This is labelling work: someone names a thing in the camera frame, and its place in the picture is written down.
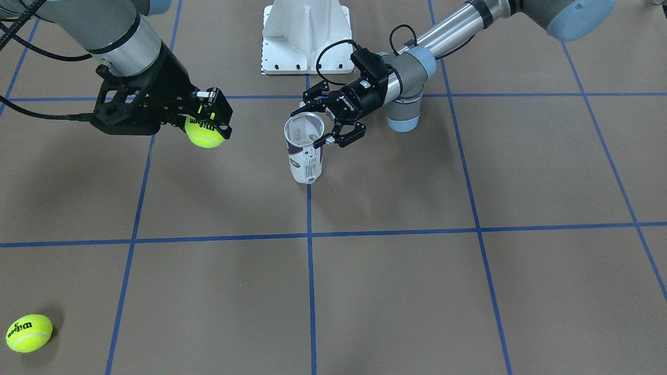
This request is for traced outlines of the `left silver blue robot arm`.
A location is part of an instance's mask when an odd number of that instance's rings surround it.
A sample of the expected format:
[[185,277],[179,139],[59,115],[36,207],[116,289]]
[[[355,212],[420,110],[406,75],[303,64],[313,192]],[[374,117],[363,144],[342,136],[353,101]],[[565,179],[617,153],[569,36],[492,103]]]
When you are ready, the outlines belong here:
[[346,147],[362,138],[363,117],[387,108],[388,125],[394,131],[414,130],[421,114],[424,83],[436,64],[457,52],[474,36],[499,19],[526,14],[555,40],[573,41],[600,26],[614,9],[615,1],[467,1],[465,5],[422,35],[414,35],[402,49],[372,53],[353,40],[350,58],[360,71],[349,83],[322,79],[303,93],[301,107],[291,119],[326,114],[333,127],[314,139],[315,148],[326,143]]

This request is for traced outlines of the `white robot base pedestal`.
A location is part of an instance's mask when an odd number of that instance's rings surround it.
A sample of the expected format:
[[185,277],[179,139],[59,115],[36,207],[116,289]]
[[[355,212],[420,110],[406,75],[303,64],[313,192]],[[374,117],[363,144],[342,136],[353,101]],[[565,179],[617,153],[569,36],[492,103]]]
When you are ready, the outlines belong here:
[[264,8],[263,74],[346,74],[353,47],[329,45],[352,38],[350,10],[339,1],[274,1]]

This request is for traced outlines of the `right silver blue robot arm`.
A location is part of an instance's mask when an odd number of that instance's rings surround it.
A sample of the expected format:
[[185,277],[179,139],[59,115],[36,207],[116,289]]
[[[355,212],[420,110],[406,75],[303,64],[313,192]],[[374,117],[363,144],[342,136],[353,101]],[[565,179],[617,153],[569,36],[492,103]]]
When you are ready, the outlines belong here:
[[31,18],[57,24],[97,59],[103,79],[91,113],[61,116],[88,122],[110,135],[155,135],[162,126],[192,125],[231,136],[233,113],[219,88],[200,90],[153,30],[150,15],[170,1],[2,1],[2,20],[15,23],[2,45]]

